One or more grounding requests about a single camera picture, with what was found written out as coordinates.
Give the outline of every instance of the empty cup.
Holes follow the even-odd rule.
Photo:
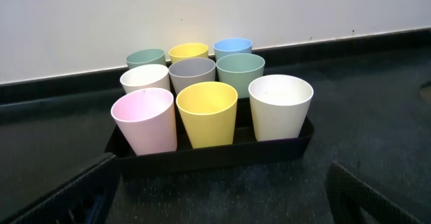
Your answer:
[[[159,64],[166,66],[164,51],[162,49],[145,49],[127,56],[126,63],[129,69],[142,65]]]
[[[251,82],[248,91],[258,141],[299,136],[313,95],[309,83],[288,75],[268,75]]]
[[[204,58],[185,59],[171,65],[169,75],[176,94],[179,94],[192,84],[215,81],[216,63]]]
[[[203,82],[183,89],[176,105],[193,148],[232,144],[236,90],[225,83]]]
[[[217,72],[221,82],[234,87],[239,98],[248,98],[248,85],[263,75],[265,59],[249,53],[224,56],[217,61]]]
[[[253,43],[245,38],[229,38],[214,44],[215,59],[236,53],[251,53]]]
[[[172,63],[194,57],[208,58],[208,46],[202,43],[186,43],[169,50]]]
[[[176,150],[174,96],[148,88],[121,97],[110,111],[136,155]]]
[[[168,72],[168,68],[163,65],[139,66],[123,73],[120,82],[126,94],[149,87],[170,90]]]

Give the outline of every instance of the countertop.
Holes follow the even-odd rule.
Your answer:
[[[431,206],[431,104],[420,95],[431,48],[265,70],[272,73],[314,88],[315,134],[302,159],[121,180],[106,222],[332,223],[324,181],[333,160]],[[122,93],[0,107],[0,196],[103,153]]]

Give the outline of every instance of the light blue cup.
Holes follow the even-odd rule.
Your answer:
[[[216,63],[220,82],[236,89],[238,98],[248,98],[248,85],[263,76],[265,59],[250,53],[224,56]]]
[[[129,69],[148,64],[166,66],[166,59],[164,58],[164,51],[162,49],[145,49],[127,56],[126,63]]]
[[[215,59],[236,53],[251,53],[253,43],[245,38],[229,38],[214,44]]]

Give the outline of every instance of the yellow cup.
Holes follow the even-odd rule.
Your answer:
[[[176,97],[176,105],[193,148],[232,144],[236,90],[220,82],[190,85]]]
[[[194,57],[208,58],[208,46],[202,43],[186,43],[169,50],[172,63]]]

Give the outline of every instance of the cup rim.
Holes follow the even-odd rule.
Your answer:
[[[160,111],[160,113],[159,114],[157,114],[157,115],[155,115],[155,116],[152,116],[152,117],[149,117],[149,118],[144,118],[144,119],[140,119],[140,120],[122,120],[122,119],[120,119],[120,118],[117,118],[115,115],[114,115],[114,113],[112,112],[113,110],[114,110],[114,107],[122,100],[122,99],[124,99],[124,98],[126,98],[126,97],[130,97],[131,95],[133,95],[133,94],[137,94],[137,93],[139,93],[139,92],[142,92],[142,91],[144,91],[144,90],[155,90],[155,91],[157,91],[157,90],[162,90],[162,91],[166,91],[166,92],[168,92],[169,93],[169,95],[170,95],[170,103],[168,104],[168,107],[166,107],[166,109],[163,109],[162,111]],[[170,108],[170,106],[172,105],[174,103],[174,96],[172,95],[172,92],[170,92],[170,91],[168,91],[167,89],[163,89],[163,88],[158,88],[158,87],[150,87],[150,88],[146,88],[146,89],[138,89],[138,90],[136,90],[136,91],[133,91],[133,92],[131,92],[131,93],[129,93],[129,94],[125,94],[125,95],[123,95],[123,96],[121,96],[121,98],[119,98],[113,105],[112,105],[112,107],[111,107],[111,109],[110,109],[110,115],[115,119],[115,120],[118,120],[118,121],[120,121],[120,122],[126,122],[126,123],[136,123],[136,122],[143,122],[144,120],[150,120],[150,119],[153,119],[153,118],[155,118],[155,117],[157,117],[157,116],[159,116],[159,115],[161,115],[161,114],[163,114],[163,113],[165,113],[169,108]]]
[[[193,54],[193,55],[190,55],[190,56],[184,56],[184,57],[181,57],[181,56],[175,56],[174,54],[172,54],[172,53],[171,53],[171,52],[172,52],[172,50],[174,50],[174,49],[177,49],[177,48],[179,48],[179,47],[181,47],[181,46],[188,46],[188,45],[204,45],[204,46],[206,47],[206,49],[205,49],[205,50],[203,50],[203,51],[202,51],[202,52],[200,52],[200,53]],[[207,51],[208,51],[208,49],[209,49],[208,45],[206,45],[206,44],[204,44],[204,43],[200,43],[200,42],[189,42],[189,43],[184,43],[184,44],[179,44],[179,45],[174,46],[173,48],[171,48],[171,49],[169,50],[168,54],[169,54],[169,56],[170,56],[170,57],[176,57],[176,58],[179,58],[179,59],[185,59],[185,58],[189,58],[189,57],[195,57],[195,56],[200,55],[200,54],[202,54],[202,53],[204,53],[204,52],[207,52]]]
[[[156,79],[155,81],[151,81],[151,82],[149,82],[149,83],[146,83],[146,84],[144,84],[144,85],[149,85],[149,84],[155,83],[155,82],[157,82],[157,81],[159,81],[159,80],[163,79],[165,76],[167,76],[167,74],[168,74],[168,72],[169,72],[168,67],[167,67],[167,66],[164,66],[164,65],[159,65],[159,64],[141,65],[141,66],[138,66],[138,67],[135,67],[135,68],[132,68],[132,69],[129,69],[129,70],[125,71],[125,72],[121,75],[121,77],[120,77],[120,83],[121,83],[122,85],[125,85],[125,86],[128,86],[128,87],[144,86],[144,85],[142,85],[142,84],[139,84],[139,85],[131,85],[131,84],[123,83],[123,77],[125,77],[125,75],[130,74],[130,72],[131,72],[131,71],[137,71],[137,70],[140,70],[140,69],[142,69],[142,67],[163,67],[163,68],[165,68],[165,69],[166,69],[166,72],[165,72],[165,74],[163,75],[163,77],[161,77],[161,78],[159,78],[159,79]]]
[[[216,44],[219,43],[219,42],[224,42],[224,41],[228,41],[228,40],[237,40],[237,39],[246,40],[246,41],[250,42],[250,45],[246,46],[244,48],[239,48],[239,49],[235,49],[235,50],[222,50],[222,49],[218,49],[216,47]],[[244,49],[249,48],[251,46],[253,46],[253,42],[250,39],[247,39],[247,38],[226,38],[226,39],[223,39],[223,40],[220,40],[220,41],[214,43],[213,48],[216,49],[216,50],[218,50],[218,51],[220,51],[220,52],[234,52],[234,51],[237,51],[237,50],[244,50]]]
[[[311,88],[311,94],[310,94],[310,96],[309,96],[306,100],[303,100],[303,101],[301,101],[301,102],[299,102],[299,103],[296,103],[296,104],[274,104],[274,103],[268,102],[268,101],[266,101],[266,100],[262,100],[261,98],[258,98],[258,97],[256,97],[255,95],[253,95],[253,94],[251,93],[250,88],[251,88],[251,85],[252,85],[255,81],[257,81],[257,80],[259,80],[259,79],[262,79],[262,78],[264,78],[264,77],[271,77],[271,76],[276,76],[276,75],[266,75],[266,76],[258,77],[257,79],[255,79],[255,80],[251,81],[251,83],[248,85],[248,93],[250,94],[250,96],[251,96],[251,97],[253,97],[253,98],[254,98],[254,99],[256,99],[256,100],[259,100],[260,102],[263,102],[263,103],[265,103],[265,104],[269,104],[269,105],[271,105],[271,106],[298,106],[298,105],[301,105],[301,104],[303,104],[303,103],[305,103],[305,102],[309,101],[309,100],[313,97],[313,95],[314,95],[314,89],[312,88],[312,86],[311,86],[311,84],[310,84],[309,82],[307,82],[307,81],[305,81],[305,80],[303,80],[303,79],[301,79],[301,78],[295,77],[295,76],[291,76],[291,75],[280,75],[280,74],[278,74],[277,76],[290,77],[290,78],[294,78],[294,79],[296,79],[296,80],[299,80],[299,81],[303,81],[303,82],[305,82],[305,84],[307,84],[307,86],[309,86],[309,88]]]
[[[183,63],[184,64],[184,62],[187,62],[187,61],[202,60],[202,59],[204,59],[205,61],[211,61],[213,63],[213,67],[209,71],[207,71],[207,72],[201,73],[199,75],[194,75],[194,76],[180,76],[180,75],[176,75],[176,74],[173,74],[173,73],[170,72],[170,69],[172,67],[179,67],[179,66],[174,66],[174,65],[178,65],[179,63]],[[191,59],[184,59],[184,60],[181,60],[179,62],[176,62],[176,63],[172,64],[169,67],[168,71],[169,71],[169,74],[172,75],[172,76],[175,76],[175,77],[178,77],[178,78],[183,78],[183,79],[188,79],[188,78],[193,78],[193,77],[199,77],[199,76],[202,76],[202,75],[206,75],[207,73],[212,72],[215,68],[216,68],[216,63],[213,60],[211,60],[211,59],[207,59],[207,58],[191,58]]]
[[[218,65],[218,62],[219,62],[220,60],[222,60],[222,59],[226,58],[226,57],[233,57],[233,56],[235,56],[235,55],[243,55],[243,54],[244,54],[244,55],[252,55],[252,57],[259,57],[259,58],[261,58],[261,59],[263,60],[263,64],[262,64],[260,67],[256,68],[256,69],[249,70],[249,71],[242,71],[242,72],[233,72],[233,71],[228,71],[228,70],[225,70],[225,69],[220,68],[220,67],[219,67],[219,65]],[[259,69],[263,68],[263,67],[265,66],[265,64],[266,64],[266,62],[265,62],[265,59],[264,59],[263,57],[261,57],[261,56],[259,56],[259,55],[251,54],[251,53],[234,53],[234,54],[229,54],[229,55],[226,55],[226,56],[224,56],[224,57],[219,58],[219,59],[217,60],[217,62],[215,63],[215,65],[217,66],[217,69],[219,69],[219,70],[221,70],[221,71],[223,71],[223,72],[227,72],[227,73],[250,73],[250,72],[254,72],[254,71],[257,71],[257,70],[259,70]]]
[[[193,112],[189,112],[188,110],[183,109],[178,104],[178,98],[180,97],[181,93],[184,92],[184,90],[186,90],[189,87],[193,87],[195,85],[200,85],[200,84],[204,84],[204,83],[217,83],[217,84],[227,85],[229,88],[233,89],[234,92],[235,92],[235,94],[236,94],[236,98],[235,98],[234,102],[231,105],[229,105],[228,107],[226,107],[224,110],[220,110],[220,111],[212,112],[212,113],[193,113]],[[225,111],[231,109],[231,107],[233,107],[233,105],[235,105],[237,103],[237,101],[238,101],[238,92],[236,91],[236,89],[234,87],[232,87],[231,85],[228,85],[227,83],[217,82],[217,81],[201,82],[201,83],[195,83],[195,84],[192,84],[190,86],[187,86],[186,88],[184,88],[183,90],[181,90],[181,92],[176,96],[176,99],[175,99],[176,106],[178,107],[179,110],[182,110],[183,112],[186,112],[187,114],[192,114],[192,115],[195,115],[195,116],[211,116],[211,115],[214,115],[214,114],[219,114],[221,112],[225,112]]]
[[[127,60],[127,58],[128,58],[128,57],[130,57],[131,55],[133,55],[133,54],[135,54],[135,53],[138,53],[138,52],[147,51],[147,50],[158,50],[158,51],[162,51],[162,55],[160,55],[159,57],[156,57],[155,59],[152,59],[152,60],[147,60],[147,61],[142,61],[142,62],[137,62],[137,63],[135,63],[135,62],[130,62],[130,61],[128,61],[128,60]],[[162,49],[159,49],[159,48],[147,48],[147,49],[139,50],[139,51],[137,51],[137,52],[133,52],[133,53],[129,54],[129,55],[125,58],[125,61],[126,61],[126,63],[139,64],[139,63],[148,63],[148,62],[151,62],[151,61],[154,61],[154,60],[160,59],[161,57],[164,57],[164,51],[163,51]]]

